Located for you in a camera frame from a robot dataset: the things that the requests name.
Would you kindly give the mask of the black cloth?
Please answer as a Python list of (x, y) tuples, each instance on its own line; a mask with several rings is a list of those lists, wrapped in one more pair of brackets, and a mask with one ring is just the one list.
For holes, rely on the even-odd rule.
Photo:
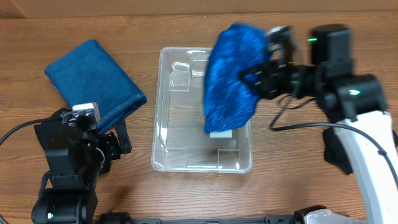
[(66, 127), (62, 123), (62, 115), (69, 112), (71, 109), (60, 108), (49, 118), (34, 126), (35, 134), (44, 151), (47, 151), (52, 144), (59, 143), (59, 139), (63, 136), (62, 131)]
[(335, 134), (334, 129), (325, 129), (322, 136), (325, 144), (324, 160), (339, 167), (346, 175), (352, 174), (354, 169), (345, 151), (345, 147)]

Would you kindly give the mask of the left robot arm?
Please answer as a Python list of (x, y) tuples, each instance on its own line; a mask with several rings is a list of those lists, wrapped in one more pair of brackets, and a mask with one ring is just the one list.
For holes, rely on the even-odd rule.
[(34, 223), (92, 223), (98, 198), (95, 188), (111, 162), (131, 152), (126, 124), (100, 134), (93, 109), (62, 108), (34, 126), (49, 171), (42, 176)]

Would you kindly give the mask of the clear plastic container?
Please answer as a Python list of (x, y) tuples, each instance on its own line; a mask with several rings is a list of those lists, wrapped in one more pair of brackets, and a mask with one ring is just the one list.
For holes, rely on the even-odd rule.
[(204, 132), (203, 77), (209, 47), (165, 47), (160, 52), (152, 167), (160, 172), (245, 174), (252, 168), (251, 127), (231, 138)]

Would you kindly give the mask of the teal folded towel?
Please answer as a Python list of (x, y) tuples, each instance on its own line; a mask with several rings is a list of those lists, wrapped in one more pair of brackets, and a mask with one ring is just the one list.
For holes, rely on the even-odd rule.
[(127, 118), (147, 98), (96, 40), (87, 40), (44, 70), (68, 106), (96, 103), (101, 134)]

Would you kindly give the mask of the white label in container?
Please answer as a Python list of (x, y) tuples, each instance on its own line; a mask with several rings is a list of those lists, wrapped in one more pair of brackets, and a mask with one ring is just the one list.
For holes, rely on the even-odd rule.
[(231, 138), (232, 136), (233, 136), (232, 130), (210, 133), (211, 138)]

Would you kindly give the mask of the blue glitter cloth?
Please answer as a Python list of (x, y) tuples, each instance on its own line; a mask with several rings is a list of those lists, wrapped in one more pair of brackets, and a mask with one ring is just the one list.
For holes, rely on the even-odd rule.
[(261, 97), (250, 88), (259, 80), (243, 70), (270, 60), (266, 31), (249, 24), (234, 23), (218, 36), (208, 58), (203, 87), (204, 132), (222, 132), (243, 127), (256, 112)]

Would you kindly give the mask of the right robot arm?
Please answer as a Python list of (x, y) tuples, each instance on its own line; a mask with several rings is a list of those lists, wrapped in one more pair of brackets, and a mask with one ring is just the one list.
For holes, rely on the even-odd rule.
[(343, 24), (312, 29), (308, 40), (311, 63), (295, 63), (301, 56), (290, 28), (275, 27), (267, 35), (268, 52), (280, 52), (277, 60), (243, 70), (258, 81), (250, 83), (261, 98), (312, 96), (326, 114), (326, 151), (331, 162), (350, 165), (366, 209), (366, 223), (397, 222), (397, 138), (392, 116), (379, 80), (355, 75), (350, 54), (351, 30)]

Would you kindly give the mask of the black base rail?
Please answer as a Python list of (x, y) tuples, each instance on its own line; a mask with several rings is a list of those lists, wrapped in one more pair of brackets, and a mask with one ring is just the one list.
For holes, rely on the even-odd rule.
[(159, 218), (133, 219), (128, 212), (104, 213), (95, 224), (293, 224), (305, 223), (309, 210), (299, 210), (293, 215), (266, 215), (263, 218), (221, 218), (161, 220)]

